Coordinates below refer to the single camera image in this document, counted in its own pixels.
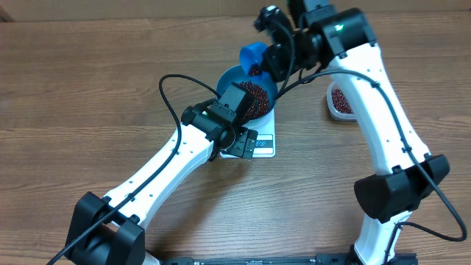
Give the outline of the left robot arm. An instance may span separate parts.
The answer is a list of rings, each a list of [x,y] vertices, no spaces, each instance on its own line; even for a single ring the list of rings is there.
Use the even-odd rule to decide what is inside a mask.
[[[145,247],[149,223],[176,187],[219,153],[252,158],[258,132],[244,126],[246,111],[215,99],[187,107],[169,141],[130,179],[77,202],[64,256],[74,264],[159,264]]]

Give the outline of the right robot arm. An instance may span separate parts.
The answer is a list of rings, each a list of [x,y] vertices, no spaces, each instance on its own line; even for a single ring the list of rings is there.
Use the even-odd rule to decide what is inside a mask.
[[[255,28],[272,45],[262,67],[276,82],[301,69],[330,76],[345,95],[369,147],[374,174],[355,182],[365,213],[349,264],[415,264],[394,246],[421,201],[439,190],[450,166],[432,155],[411,126],[389,81],[376,35],[357,8],[342,12],[328,1],[289,1],[288,13],[265,7]]]

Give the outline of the blue plastic measuring scoop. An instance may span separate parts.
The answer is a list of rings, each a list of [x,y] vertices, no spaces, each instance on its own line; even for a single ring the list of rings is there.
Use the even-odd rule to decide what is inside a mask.
[[[255,81],[272,82],[272,77],[264,68],[265,43],[255,42],[243,46],[239,52],[239,61],[244,73]]]

